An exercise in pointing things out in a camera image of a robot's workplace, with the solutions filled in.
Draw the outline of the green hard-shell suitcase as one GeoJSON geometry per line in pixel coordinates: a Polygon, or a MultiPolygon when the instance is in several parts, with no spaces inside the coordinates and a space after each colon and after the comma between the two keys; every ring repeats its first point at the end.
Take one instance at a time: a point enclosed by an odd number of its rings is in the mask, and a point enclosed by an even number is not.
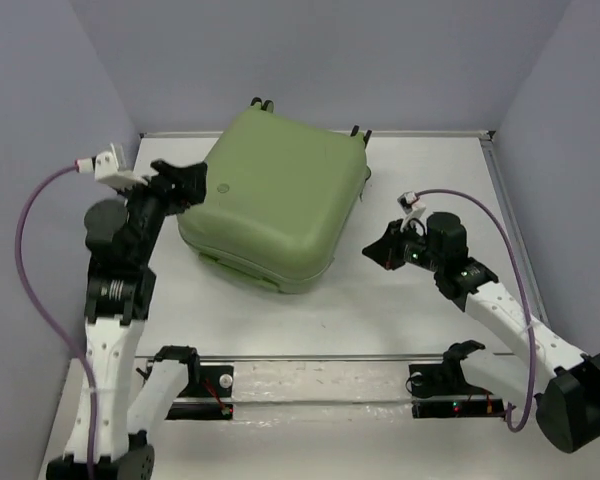
{"type": "Polygon", "coordinates": [[[338,133],[274,111],[259,97],[205,157],[207,196],[177,218],[201,261],[283,294],[310,291],[371,176],[372,136],[338,133]]]}

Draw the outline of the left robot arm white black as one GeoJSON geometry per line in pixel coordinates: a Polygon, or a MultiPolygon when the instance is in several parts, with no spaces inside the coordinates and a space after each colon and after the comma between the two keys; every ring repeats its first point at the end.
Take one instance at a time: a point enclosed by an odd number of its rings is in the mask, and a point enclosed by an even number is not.
{"type": "Polygon", "coordinates": [[[178,394],[201,383],[195,348],[167,345],[154,357],[138,395],[131,394],[136,351],[149,319],[156,275],[149,266],[165,219],[204,202],[208,166],[152,162],[138,176],[104,157],[75,169],[119,193],[84,216],[90,252],[84,307],[86,349],[78,410],[63,453],[46,467],[49,479],[148,479],[155,465],[152,435],[178,394]]]}

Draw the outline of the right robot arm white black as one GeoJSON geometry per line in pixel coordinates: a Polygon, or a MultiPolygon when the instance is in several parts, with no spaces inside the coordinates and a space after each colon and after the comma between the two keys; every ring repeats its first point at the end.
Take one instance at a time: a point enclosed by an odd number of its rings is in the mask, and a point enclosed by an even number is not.
{"type": "Polygon", "coordinates": [[[585,353],[526,315],[497,275],[470,256],[458,216],[394,220],[362,253],[388,271],[411,264],[432,272],[441,295],[515,355],[500,362],[478,350],[444,363],[440,379],[448,390],[482,387],[520,409],[532,402],[545,438],[564,453],[600,437],[600,353],[585,353]]]}

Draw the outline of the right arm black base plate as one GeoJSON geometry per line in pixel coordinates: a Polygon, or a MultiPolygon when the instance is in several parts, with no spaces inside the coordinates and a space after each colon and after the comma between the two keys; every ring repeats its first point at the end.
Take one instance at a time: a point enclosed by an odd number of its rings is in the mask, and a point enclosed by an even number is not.
{"type": "Polygon", "coordinates": [[[409,366],[405,389],[411,397],[414,419],[503,418],[501,398],[469,385],[459,370],[442,363],[409,366]]]}

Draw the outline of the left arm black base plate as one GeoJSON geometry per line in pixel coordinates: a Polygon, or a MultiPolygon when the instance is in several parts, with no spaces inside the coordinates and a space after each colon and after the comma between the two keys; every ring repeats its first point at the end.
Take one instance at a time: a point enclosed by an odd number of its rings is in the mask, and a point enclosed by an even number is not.
{"type": "Polygon", "coordinates": [[[234,366],[203,364],[198,383],[189,383],[178,395],[166,416],[167,420],[231,421],[234,366]]]}

